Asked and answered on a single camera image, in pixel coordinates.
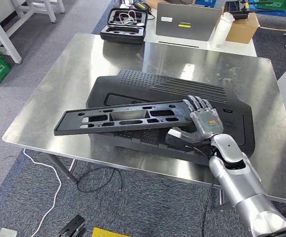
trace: vent grille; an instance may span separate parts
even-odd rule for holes
[[[226,103],[226,92],[223,87],[196,81],[175,79],[166,76],[125,70],[120,83],[125,84],[127,86],[149,88],[150,90],[182,96],[199,96],[210,102],[223,104]]]

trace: open case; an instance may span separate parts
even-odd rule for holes
[[[125,24],[129,15],[136,23]],[[107,25],[100,31],[100,37],[114,42],[143,43],[147,19],[146,10],[113,8],[107,19]]]

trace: silver laptop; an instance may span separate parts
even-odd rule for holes
[[[156,34],[190,40],[208,41],[221,10],[192,5],[158,3]]]

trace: robotic hand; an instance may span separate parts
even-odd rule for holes
[[[236,142],[223,134],[216,109],[207,100],[189,96],[184,102],[196,131],[189,133],[172,128],[168,134],[189,144],[210,140],[214,150],[209,161],[210,171],[241,216],[252,237],[286,237],[286,218],[270,202],[260,176]]]

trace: gray carpet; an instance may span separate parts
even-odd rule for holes
[[[31,152],[36,161],[48,162],[43,154]],[[62,159],[69,165],[69,159]],[[19,231],[19,237],[33,233],[42,215],[51,207],[58,183],[50,168],[33,164],[20,154],[18,164],[24,162],[20,175],[12,179],[12,189],[0,206],[2,227]],[[75,175],[99,165],[78,162]],[[123,189],[119,191],[120,177],[115,173],[106,187],[90,194],[80,193],[75,184],[60,173],[63,186],[56,207],[45,219],[37,237],[56,236],[76,214],[87,221],[85,236],[99,227],[131,237],[192,237],[200,235],[200,224],[209,188],[166,180],[155,176],[122,170]],[[91,173],[81,183],[88,190],[105,183],[111,170]],[[210,206],[217,204],[214,191]],[[246,236],[235,210],[213,214],[210,207],[206,222],[206,236]]]
[[[66,13],[56,13],[57,24],[51,23],[48,15],[34,14],[11,37],[23,63],[15,65],[11,57],[4,57],[12,69],[0,84],[0,185],[20,151],[3,142],[2,135],[73,35],[91,33],[109,2],[63,0]]]

